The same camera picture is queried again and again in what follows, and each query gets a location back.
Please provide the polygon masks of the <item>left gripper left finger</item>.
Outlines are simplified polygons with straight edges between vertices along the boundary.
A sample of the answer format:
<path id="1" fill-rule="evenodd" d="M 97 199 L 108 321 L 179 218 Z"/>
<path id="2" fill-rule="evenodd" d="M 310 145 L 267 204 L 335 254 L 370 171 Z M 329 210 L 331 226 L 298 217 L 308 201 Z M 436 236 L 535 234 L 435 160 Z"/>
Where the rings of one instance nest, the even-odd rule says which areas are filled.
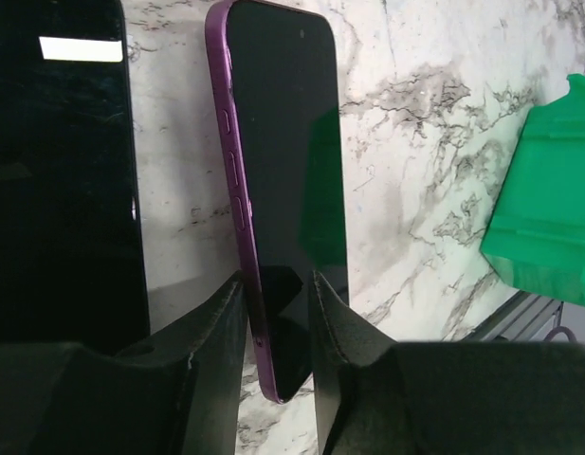
<path id="1" fill-rule="evenodd" d="M 246 334 L 244 287 L 230 279 L 114 356 L 0 345 L 0 454 L 231 454 Z"/>

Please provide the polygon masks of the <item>green plastic bin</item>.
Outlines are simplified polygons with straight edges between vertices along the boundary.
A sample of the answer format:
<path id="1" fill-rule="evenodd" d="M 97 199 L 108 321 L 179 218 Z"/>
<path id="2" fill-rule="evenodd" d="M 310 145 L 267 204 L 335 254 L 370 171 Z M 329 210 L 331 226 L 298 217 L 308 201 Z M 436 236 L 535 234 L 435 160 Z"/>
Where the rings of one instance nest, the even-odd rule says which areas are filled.
<path id="1" fill-rule="evenodd" d="M 532 108 L 481 243 L 507 285 L 585 307 L 585 76 Z"/>

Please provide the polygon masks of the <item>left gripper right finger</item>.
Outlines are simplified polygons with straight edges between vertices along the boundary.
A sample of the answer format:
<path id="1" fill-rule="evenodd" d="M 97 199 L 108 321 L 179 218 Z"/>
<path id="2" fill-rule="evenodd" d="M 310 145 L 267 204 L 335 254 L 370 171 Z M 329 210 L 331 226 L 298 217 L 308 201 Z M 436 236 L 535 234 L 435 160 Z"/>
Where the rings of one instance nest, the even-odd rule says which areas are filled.
<path id="1" fill-rule="evenodd" d="M 585 454 L 585 345 L 397 342 L 314 273 L 322 454 Z"/>

